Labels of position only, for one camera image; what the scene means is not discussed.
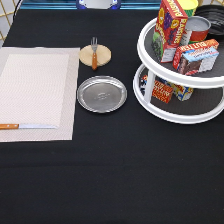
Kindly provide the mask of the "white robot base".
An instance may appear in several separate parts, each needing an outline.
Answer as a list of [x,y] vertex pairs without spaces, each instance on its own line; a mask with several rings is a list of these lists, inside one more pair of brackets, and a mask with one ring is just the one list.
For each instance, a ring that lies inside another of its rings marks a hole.
[[78,9],[119,9],[121,0],[76,0]]

